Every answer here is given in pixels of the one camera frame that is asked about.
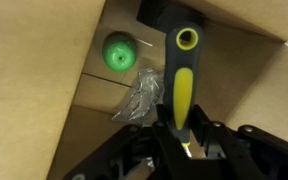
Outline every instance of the tool handle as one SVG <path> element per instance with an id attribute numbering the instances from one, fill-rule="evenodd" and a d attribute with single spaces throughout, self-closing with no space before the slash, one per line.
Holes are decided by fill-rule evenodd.
<path id="1" fill-rule="evenodd" d="M 165 108 L 171 113 L 169 127 L 181 142 L 189 144 L 190 111 L 194 106 L 198 60 L 203 32 L 194 23 L 181 23 L 166 36 L 164 74 Z"/>

